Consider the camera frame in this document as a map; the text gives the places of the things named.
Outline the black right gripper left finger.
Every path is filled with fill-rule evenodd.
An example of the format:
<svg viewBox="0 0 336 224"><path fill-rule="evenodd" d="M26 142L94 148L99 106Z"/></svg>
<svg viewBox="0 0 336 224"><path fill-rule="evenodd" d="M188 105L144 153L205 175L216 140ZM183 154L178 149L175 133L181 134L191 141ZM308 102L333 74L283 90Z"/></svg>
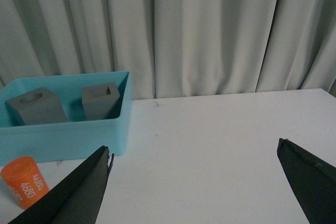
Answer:
<svg viewBox="0 0 336 224"><path fill-rule="evenodd" d="M10 223L95 223L114 156L101 146Z"/></svg>

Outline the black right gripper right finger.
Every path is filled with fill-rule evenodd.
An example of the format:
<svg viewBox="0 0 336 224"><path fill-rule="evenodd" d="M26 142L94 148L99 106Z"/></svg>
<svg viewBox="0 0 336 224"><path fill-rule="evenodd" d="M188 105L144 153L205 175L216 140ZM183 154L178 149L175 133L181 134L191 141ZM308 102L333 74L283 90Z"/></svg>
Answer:
<svg viewBox="0 0 336 224"><path fill-rule="evenodd" d="M335 223L335 167L283 138L277 156L309 223Z"/></svg>

